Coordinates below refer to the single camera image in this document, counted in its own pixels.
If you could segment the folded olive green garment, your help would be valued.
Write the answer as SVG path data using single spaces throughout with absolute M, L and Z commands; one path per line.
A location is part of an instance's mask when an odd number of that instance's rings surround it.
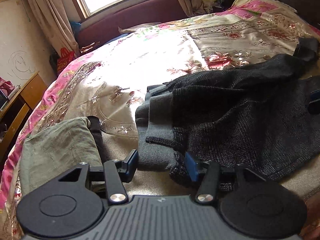
M 101 166 L 96 136 L 101 136 L 101 131 L 95 116 L 65 120 L 28 136 L 20 160 L 22 194 L 30 193 L 80 162 Z

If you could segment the red shopping bag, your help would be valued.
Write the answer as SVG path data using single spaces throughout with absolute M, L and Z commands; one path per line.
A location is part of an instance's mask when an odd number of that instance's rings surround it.
M 75 58 L 74 51 L 69 51 L 67 48 L 61 48 L 60 50 L 61 57 L 57 59 L 57 74 L 60 73 L 72 62 Z

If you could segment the floral satin bedspread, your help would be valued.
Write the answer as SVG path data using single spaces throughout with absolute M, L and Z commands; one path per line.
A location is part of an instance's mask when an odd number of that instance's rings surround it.
M 48 87 L 18 135 L 1 179 L 1 239 L 23 235 L 15 211 L 22 145 L 62 121 L 94 115 L 103 131 L 103 156 L 120 159 L 138 145 L 135 111 L 149 85 L 222 67 L 263 62 L 293 51 L 319 28 L 288 3 L 235 0 L 224 12 L 141 28 L 72 61 Z

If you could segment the maroon upholstered window bench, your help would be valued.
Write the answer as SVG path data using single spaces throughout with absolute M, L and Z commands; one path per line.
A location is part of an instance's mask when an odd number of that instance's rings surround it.
M 76 41 L 80 48 L 92 43 L 102 46 L 127 29 L 144 23 L 166 23 L 186 18 L 178 0 L 148 0 L 110 15 L 80 30 Z

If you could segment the dark grey knit pants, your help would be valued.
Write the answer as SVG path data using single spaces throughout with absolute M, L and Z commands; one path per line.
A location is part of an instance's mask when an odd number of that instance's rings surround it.
M 149 86 L 136 110 L 138 168 L 191 182 L 186 153 L 224 167 L 246 164 L 281 180 L 319 154 L 319 115 L 308 111 L 319 77 L 303 79 L 319 42 L 300 38 L 293 55 L 208 70 Z

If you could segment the wooden desk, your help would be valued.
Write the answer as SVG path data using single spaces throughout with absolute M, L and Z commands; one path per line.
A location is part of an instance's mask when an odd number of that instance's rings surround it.
M 7 129 L 1 140 L 1 166 L 4 165 L 19 132 L 47 88 L 39 73 L 36 73 L 1 110 L 1 124 Z

